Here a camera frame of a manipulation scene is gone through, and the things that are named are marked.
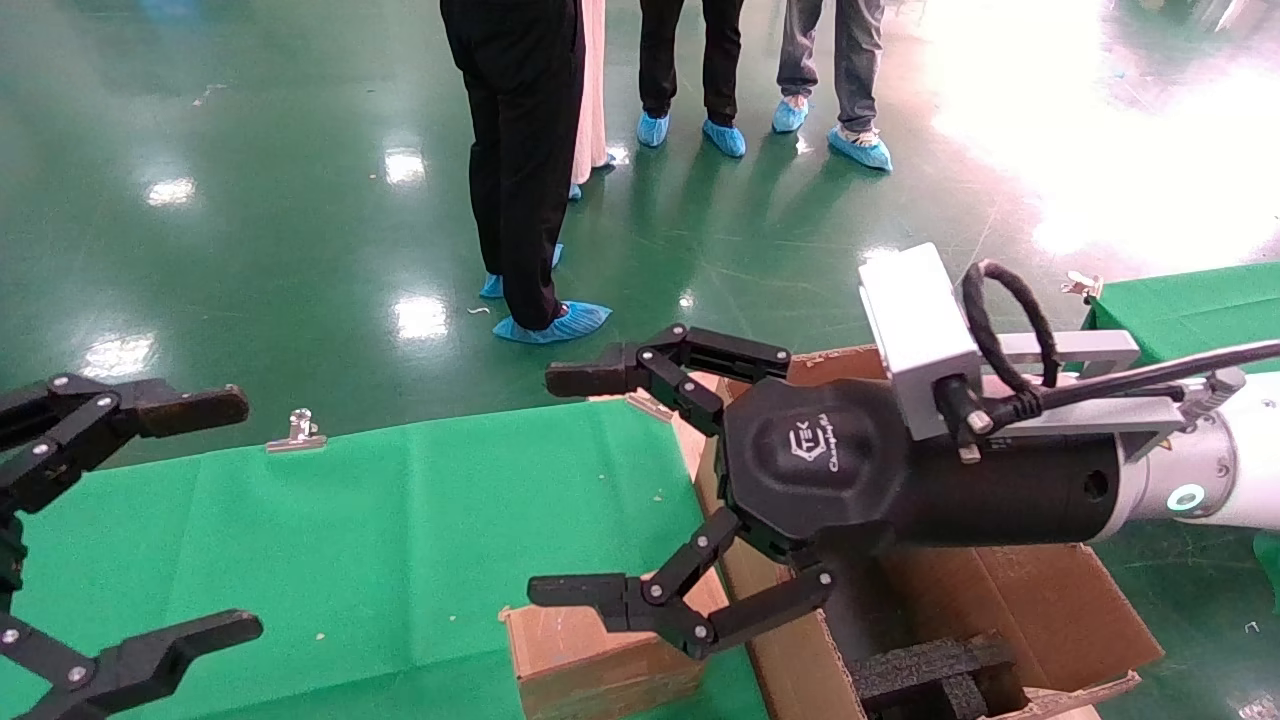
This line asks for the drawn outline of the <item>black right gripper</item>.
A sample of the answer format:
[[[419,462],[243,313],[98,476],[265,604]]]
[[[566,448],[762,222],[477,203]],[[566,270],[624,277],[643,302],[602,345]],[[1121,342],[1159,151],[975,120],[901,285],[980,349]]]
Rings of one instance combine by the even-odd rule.
[[[714,612],[696,611],[689,592],[742,533],[781,561],[814,544],[870,553],[1084,543],[1114,514],[1120,459],[1111,436],[1000,438],[966,464],[947,437],[911,437],[886,382],[794,386],[781,380],[790,363],[778,346],[673,324],[645,342],[609,343],[590,363],[550,364],[545,384],[556,397],[643,389],[703,436],[719,434],[717,471],[731,509],[716,510],[649,578],[532,577],[527,600],[590,607],[609,633],[652,632],[704,660],[814,612],[835,588],[835,575],[813,564]],[[691,372],[763,382],[724,409]]]

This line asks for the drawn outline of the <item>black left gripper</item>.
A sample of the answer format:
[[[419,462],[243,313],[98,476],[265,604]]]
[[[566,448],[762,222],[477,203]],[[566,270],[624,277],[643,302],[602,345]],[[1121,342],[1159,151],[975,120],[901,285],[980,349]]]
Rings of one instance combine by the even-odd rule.
[[[23,587],[24,528],[36,514],[134,438],[165,438],[246,421],[237,386],[180,392],[164,379],[116,384],[76,374],[12,391],[1,401],[1,592]],[[260,638],[261,620],[233,609],[128,637],[93,657],[5,612],[3,656],[50,688],[22,719],[108,719],[177,692],[206,655]]]

